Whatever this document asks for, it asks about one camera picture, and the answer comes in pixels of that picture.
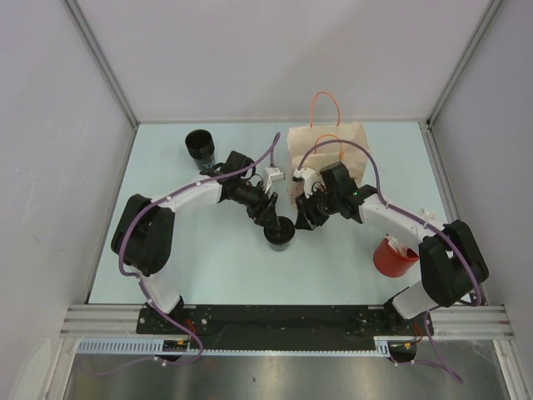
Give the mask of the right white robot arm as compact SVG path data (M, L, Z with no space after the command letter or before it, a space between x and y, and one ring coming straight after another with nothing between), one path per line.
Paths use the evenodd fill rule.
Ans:
M414 252L421 279L390 299L386 328L403 334L415 317L432 308L448 308L489 277L470 227L461 220L431 223L383 200L371 185L357 186L342 162L320 172L304 167L293 173L302 184L296 198L296 228L313 230L334 214L382 230Z

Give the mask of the tall black tumbler cup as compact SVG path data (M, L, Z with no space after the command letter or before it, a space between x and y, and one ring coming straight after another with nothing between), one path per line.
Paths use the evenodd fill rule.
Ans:
M211 168L215 164L215 145L209 131L196 129L189 132L185 144L199 170Z

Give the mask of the dark translucent coffee cup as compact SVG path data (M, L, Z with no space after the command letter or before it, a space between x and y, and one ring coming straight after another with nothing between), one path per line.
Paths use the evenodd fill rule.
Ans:
M270 237L267 239L267 241L268 241L270 248L277 252L282 252L282 251L287 250L291 244L291 238L275 239L275 238Z

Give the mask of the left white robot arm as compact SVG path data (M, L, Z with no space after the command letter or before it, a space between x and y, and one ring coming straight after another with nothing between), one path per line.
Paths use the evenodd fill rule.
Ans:
M253 185L255 174L254 161L232 151L225 162L201 170L194 183L174 196L156 200L135 194L128 199L111 249L119 256L122 275L135 277L148 303L157 308L154 321L164 332L174 333L184 323L184 313L176 307L182 303L182 296L172 282L177 269L169 262L176 218L230 200L245 206L247 216L256 225L281 231L277 194L271 186L285 178L284 172L271 163L265 169L266 178Z

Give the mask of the black coffee cup lid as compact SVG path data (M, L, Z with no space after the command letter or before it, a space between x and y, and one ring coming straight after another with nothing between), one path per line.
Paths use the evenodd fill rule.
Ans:
M291 240L294 238L296 229L294 226L294 223L292 220L288 217L279 217L279 222L281 223L281 230L276 233L268 233L263 228L263 234L266 238L275 238L275 239L283 239L283 238L291 238Z

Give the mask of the paper takeout bag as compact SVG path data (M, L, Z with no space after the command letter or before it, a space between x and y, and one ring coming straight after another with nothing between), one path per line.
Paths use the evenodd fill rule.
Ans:
M313 120L313 110L320 95L327 95L336 106L336 122L329 125L317 125ZM370 151L366 130L360 122L342 122L341 111L336 99L328 92L320 91L311 101L309 123L306 126L290 127L287 147L291 158L290 178L299 168L304 155L314 146L326 141L343 139L363 146ZM342 162L349 175L360 184L366 170L368 158L358 147L346 143L333 142L314 149L303 162L303 168L310 168L317 173L336 162Z

